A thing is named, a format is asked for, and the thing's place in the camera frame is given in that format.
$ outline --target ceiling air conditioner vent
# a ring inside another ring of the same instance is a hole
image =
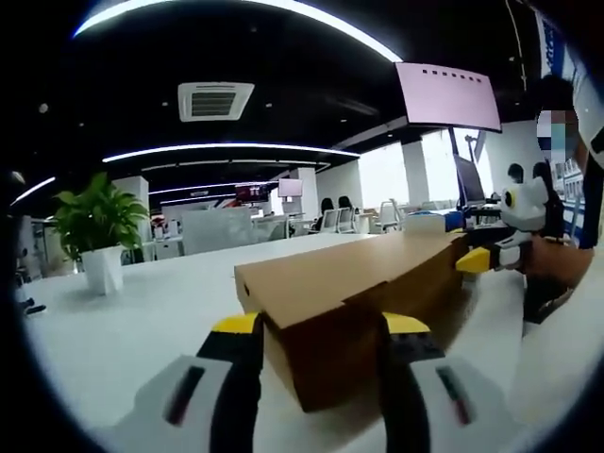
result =
[[[181,83],[178,85],[180,121],[237,121],[253,91],[251,83]]]

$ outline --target ceiling light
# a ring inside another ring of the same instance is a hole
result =
[[[170,2],[172,0],[127,0],[123,3],[109,7],[98,14],[94,14],[93,17],[89,18],[82,24],[74,33],[74,37],[79,35],[82,31],[87,30],[91,26],[105,22],[108,19],[120,16],[125,12],[129,12],[133,9],[139,9],[155,5],[156,3]]]
[[[200,144],[179,144],[176,146],[163,146],[161,148],[144,149],[141,151],[133,151],[131,153],[118,154],[104,158],[103,162],[113,162],[114,160],[136,158],[146,154],[163,153],[167,151],[184,151],[188,149],[208,149],[208,148],[275,148],[275,149],[291,149],[294,151],[312,151],[315,153],[338,154],[341,156],[350,156],[357,158],[358,153],[341,151],[338,149],[314,148],[311,146],[295,146],[293,144],[273,144],[273,143],[200,143]]]
[[[206,196],[193,196],[191,198],[180,198],[178,200],[166,200],[160,201],[161,205],[168,205],[170,203],[180,203],[183,201],[192,201],[192,200],[207,200],[208,198],[226,198],[229,196],[237,196],[235,193],[223,193],[222,195],[206,195]]]
[[[260,186],[265,184],[271,184],[275,181],[249,181],[249,182],[228,182],[222,184],[209,184],[206,186],[193,186],[193,187],[180,187],[178,189],[166,189],[164,191],[153,191],[150,195],[157,195],[158,193],[170,193],[170,192],[182,192],[182,191],[196,191],[197,189],[212,189],[215,187],[230,187],[230,186]]]
[[[301,164],[309,166],[330,166],[327,162],[309,161],[309,160],[284,160],[284,159],[232,159],[232,160],[196,160],[193,162],[166,163],[164,165],[154,165],[152,167],[142,168],[142,172],[150,172],[152,170],[161,170],[164,168],[185,167],[190,165],[212,165],[224,163],[284,163],[284,164]]]
[[[94,14],[93,17],[89,18],[77,29],[74,33],[74,37],[80,34],[82,31],[87,30],[91,26],[98,25],[102,22],[105,22],[107,19],[112,19],[117,17],[125,12],[131,11],[133,9],[144,8],[149,5],[155,5],[157,3],[163,3],[173,0],[127,0],[119,5],[115,5],[113,7],[109,7],[98,14]],[[310,5],[305,5],[303,3],[296,2],[294,0],[242,0],[249,3],[258,3],[261,5],[266,5],[274,8],[287,9],[288,11],[295,12],[296,14],[300,14],[302,16],[309,17],[315,21],[321,22],[325,25],[331,26],[332,28],[336,28],[341,32],[348,35],[350,38],[361,42],[367,47],[375,50],[388,61],[392,63],[401,62],[402,58],[395,54],[392,50],[386,47],[381,42],[375,40],[368,34],[363,31],[360,31],[358,28],[352,26],[351,24],[339,19],[331,14],[328,14],[318,8],[311,7]]]
[[[51,182],[54,182],[56,180],[56,178],[53,177],[49,177],[48,179],[42,181],[39,184],[36,184],[34,187],[32,187],[31,189],[27,189],[25,192],[23,192],[22,194],[20,194],[15,201],[13,201],[12,203],[10,203],[10,205],[14,205],[15,203],[17,203],[18,201],[23,200],[26,196],[30,196],[31,194],[33,194],[34,192],[36,192],[38,189],[41,189],[42,187],[44,187],[46,184],[50,184]]]
[[[392,50],[386,47],[381,42],[372,38],[368,34],[363,31],[360,31],[358,28],[352,26],[351,24],[344,22],[342,19],[339,19],[331,14],[328,14],[318,8],[311,7],[310,5],[305,5],[300,2],[295,2],[294,0],[243,0],[244,2],[250,3],[259,3],[262,5],[267,5],[269,7],[287,9],[288,11],[295,12],[302,16],[310,17],[315,21],[321,22],[325,25],[329,25],[332,28],[336,28],[350,38],[357,40],[365,44],[367,47],[375,50],[380,55],[382,55],[387,60],[392,63],[398,63],[402,61],[402,58],[395,54]]]
[[[16,172],[13,171],[12,172],[12,177],[17,181],[20,182],[21,184],[25,184],[25,178],[23,177],[23,175],[21,175],[21,172]]]

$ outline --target cardboard box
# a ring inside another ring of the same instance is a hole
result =
[[[376,374],[381,312],[429,317],[461,288],[462,235],[390,233],[235,267],[265,353],[304,411],[346,401]]]

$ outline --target window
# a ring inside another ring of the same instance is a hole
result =
[[[382,201],[394,198],[409,203],[409,186],[400,143],[364,153],[359,158],[361,196],[364,208],[379,208]]]
[[[454,134],[460,157],[471,160],[470,149],[465,137],[469,135],[473,139],[476,139],[478,131],[475,129],[455,128]],[[472,142],[472,149],[475,149],[475,146],[476,142]],[[425,135],[422,137],[422,147],[424,149],[424,161],[426,162],[426,174],[428,177],[429,200],[458,199],[460,190],[457,183],[457,169],[453,160],[453,147],[448,130],[441,130]],[[493,176],[491,174],[491,164],[489,163],[486,146],[482,148],[477,169],[482,190],[485,196],[489,196],[493,193]]]
[[[456,200],[460,196],[457,170],[447,130],[439,130],[422,137],[429,201]]]

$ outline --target computer screen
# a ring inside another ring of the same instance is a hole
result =
[[[269,200],[269,192],[264,184],[235,186],[235,198],[242,203],[266,203]]]
[[[302,179],[280,179],[277,193],[281,197],[302,196]]]
[[[488,76],[433,64],[397,63],[410,125],[501,132]]]
[[[475,206],[486,203],[482,184],[480,183],[480,175],[474,162],[459,156],[454,156],[454,159],[467,205]]]

